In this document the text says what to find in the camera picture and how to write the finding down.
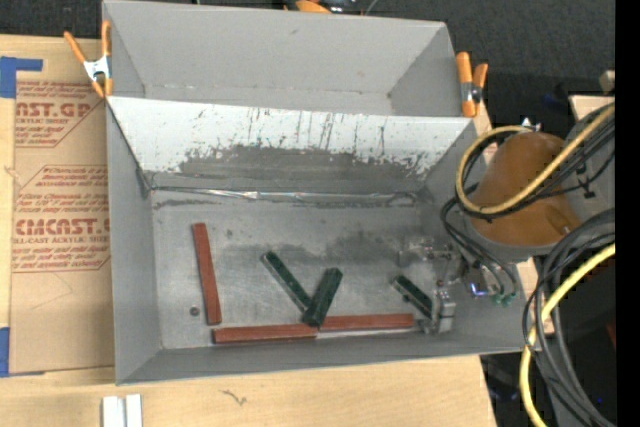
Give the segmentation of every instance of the wooden surface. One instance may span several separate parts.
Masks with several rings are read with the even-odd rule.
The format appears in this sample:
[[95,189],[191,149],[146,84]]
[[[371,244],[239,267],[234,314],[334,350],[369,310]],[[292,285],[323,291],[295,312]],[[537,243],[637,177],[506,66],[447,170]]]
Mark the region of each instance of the wooden surface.
[[587,114],[615,102],[615,100],[613,96],[573,95],[569,98],[569,103],[577,121]]
[[111,368],[0,379],[2,425],[97,427],[142,395],[145,427],[495,427],[477,357],[116,387]]

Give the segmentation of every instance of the wooden table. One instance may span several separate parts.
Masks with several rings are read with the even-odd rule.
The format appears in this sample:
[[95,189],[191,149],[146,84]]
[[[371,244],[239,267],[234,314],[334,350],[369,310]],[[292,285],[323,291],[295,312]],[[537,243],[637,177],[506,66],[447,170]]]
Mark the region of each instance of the wooden table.
[[[98,55],[98,42],[81,44],[90,59]],[[0,35],[0,55],[44,58],[47,76],[68,76],[69,70],[56,59],[66,52],[70,53],[62,37]],[[19,72],[18,79],[25,76],[33,75]],[[10,134],[10,128],[3,134]],[[11,162],[12,150],[6,140],[4,143],[0,157]],[[10,178],[2,175],[0,207],[5,210]],[[6,219],[4,227],[5,233],[10,230]],[[9,265],[10,253],[4,249],[0,254],[0,327],[8,320]],[[145,427],[496,425],[477,356],[125,387],[113,383],[111,367],[0,379],[0,423],[12,427],[97,426],[103,397],[139,393]]]

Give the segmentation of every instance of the stain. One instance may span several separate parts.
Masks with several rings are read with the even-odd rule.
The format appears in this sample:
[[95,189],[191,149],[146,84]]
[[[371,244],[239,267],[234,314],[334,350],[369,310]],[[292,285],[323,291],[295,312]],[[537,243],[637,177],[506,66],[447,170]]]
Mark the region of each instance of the stain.
[[235,393],[233,393],[231,390],[219,390],[219,391],[220,393],[229,395],[229,397],[235,400],[236,404],[238,404],[240,407],[242,407],[245,404],[245,402],[247,402],[247,397],[238,398],[238,396]]

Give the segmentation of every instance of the cardboard sheet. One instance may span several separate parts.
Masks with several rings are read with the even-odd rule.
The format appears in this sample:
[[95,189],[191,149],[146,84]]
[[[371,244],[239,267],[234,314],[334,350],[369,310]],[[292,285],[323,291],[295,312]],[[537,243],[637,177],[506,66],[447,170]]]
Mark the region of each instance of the cardboard sheet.
[[[97,41],[79,43],[98,57]],[[9,370],[110,365],[104,103],[62,37],[1,36],[0,52],[44,60],[17,81]]]

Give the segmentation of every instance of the white plastic piece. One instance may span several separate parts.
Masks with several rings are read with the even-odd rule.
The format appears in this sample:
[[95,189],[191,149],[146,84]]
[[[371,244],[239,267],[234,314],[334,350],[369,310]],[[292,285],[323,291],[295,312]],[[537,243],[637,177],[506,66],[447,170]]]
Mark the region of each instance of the white plastic piece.
[[102,427],[142,427],[142,397],[127,395],[102,399]]

